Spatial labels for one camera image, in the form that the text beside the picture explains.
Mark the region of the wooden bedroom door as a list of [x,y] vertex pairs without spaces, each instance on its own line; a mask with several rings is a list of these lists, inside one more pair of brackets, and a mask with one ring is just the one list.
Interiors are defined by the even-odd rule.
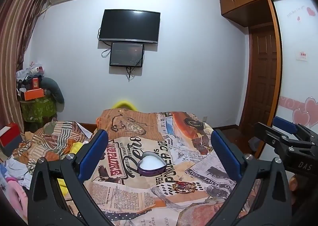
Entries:
[[250,61],[247,95],[240,129],[248,137],[254,134],[254,124],[269,121],[276,82],[276,38],[274,26],[250,31]]

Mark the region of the striped patchwork quilt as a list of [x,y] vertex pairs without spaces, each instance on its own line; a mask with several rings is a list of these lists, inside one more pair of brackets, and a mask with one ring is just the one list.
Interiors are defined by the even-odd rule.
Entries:
[[22,142],[13,150],[12,156],[25,164],[30,174],[36,162],[44,157],[47,161],[63,159],[73,144],[88,143],[92,133],[74,121],[51,121],[36,132],[22,134]]

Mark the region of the red and white box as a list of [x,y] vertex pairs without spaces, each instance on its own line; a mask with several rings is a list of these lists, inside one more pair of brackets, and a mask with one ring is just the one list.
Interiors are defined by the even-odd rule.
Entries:
[[1,146],[18,145],[20,142],[20,130],[16,123],[9,123],[1,128]]

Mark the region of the green patterned cloth stand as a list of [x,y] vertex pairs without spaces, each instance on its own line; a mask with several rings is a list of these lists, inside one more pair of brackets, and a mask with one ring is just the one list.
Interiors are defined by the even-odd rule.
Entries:
[[44,118],[49,118],[57,113],[55,100],[50,96],[20,101],[22,118],[25,122],[42,123]]

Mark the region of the purple heart-shaped tin box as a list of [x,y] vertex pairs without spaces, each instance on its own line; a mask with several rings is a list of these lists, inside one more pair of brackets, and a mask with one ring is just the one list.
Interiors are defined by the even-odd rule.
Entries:
[[144,177],[154,177],[166,171],[167,163],[154,152],[144,152],[138,162],[138,174]]

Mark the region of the newspaper print bed blanket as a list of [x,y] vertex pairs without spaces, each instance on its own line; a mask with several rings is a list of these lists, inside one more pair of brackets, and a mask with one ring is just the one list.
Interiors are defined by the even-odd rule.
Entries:
[[236,186],[195,115],[117,108],[96,123],[108,145],[85,186],[114,225],[206,225]]

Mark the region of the orange shoe box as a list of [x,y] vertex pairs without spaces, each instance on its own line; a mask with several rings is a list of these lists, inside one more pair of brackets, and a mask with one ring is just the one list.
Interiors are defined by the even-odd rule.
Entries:
[[42,98],[44,97],[44,89],[38,88],[33,90],[27,90],[23,93],[23,96],[25,101]]

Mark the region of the grey plush pillow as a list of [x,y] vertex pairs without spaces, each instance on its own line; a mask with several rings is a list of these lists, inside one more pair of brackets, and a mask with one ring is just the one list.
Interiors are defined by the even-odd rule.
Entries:
[[58,84],[49,77],[42,77],[40,80],[40,86],[46,90],[49,90],[53,98],[60,104],[65,102],[63,94]]

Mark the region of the white sliding wardrobe door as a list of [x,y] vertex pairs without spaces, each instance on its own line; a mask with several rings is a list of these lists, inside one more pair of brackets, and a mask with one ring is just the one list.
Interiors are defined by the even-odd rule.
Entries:
[[271,0],[281,42],[276,116],[317,132],[317,8],[312,0]]

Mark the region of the yellow round cushion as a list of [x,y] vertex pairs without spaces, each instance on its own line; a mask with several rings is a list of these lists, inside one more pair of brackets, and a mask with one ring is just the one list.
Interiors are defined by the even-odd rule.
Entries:
[[120,100],[117,103],[115,103],[112,106],[112,109],[128,109],[128,110],[133,110],[137,111],[138,109],[129,101],[127,100]]

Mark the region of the small red box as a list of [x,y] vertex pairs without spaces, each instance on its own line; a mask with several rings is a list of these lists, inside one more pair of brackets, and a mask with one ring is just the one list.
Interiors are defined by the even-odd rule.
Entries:
[[39,78],[38,78],[38,77],[32,78],[32,80],[31,80],[31,86],[32,86],[32,89],[39,89],[39,88],[40,88]]

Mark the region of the striped brown curtain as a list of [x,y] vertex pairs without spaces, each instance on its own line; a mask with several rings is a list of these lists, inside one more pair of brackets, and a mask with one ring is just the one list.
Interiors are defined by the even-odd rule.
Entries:
[[24,122],[17,99],[16,72],[23,68],[31,35],[47,1],[4,0],[1,4],[1,126],[15,123],[21,132]]

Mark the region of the small black wall monitor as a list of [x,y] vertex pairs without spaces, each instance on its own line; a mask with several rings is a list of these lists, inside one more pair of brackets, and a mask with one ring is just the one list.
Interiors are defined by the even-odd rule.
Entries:
[[143,65],[144,45],[128,42],[113,42],[110,53],[110,66],[137,67]]

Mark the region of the black wall television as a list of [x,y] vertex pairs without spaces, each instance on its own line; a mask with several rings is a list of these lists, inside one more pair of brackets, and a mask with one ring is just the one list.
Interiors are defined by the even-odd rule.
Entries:
[[158,43],[161,14],[153,11],[106,9],[99,40],[108,42]]

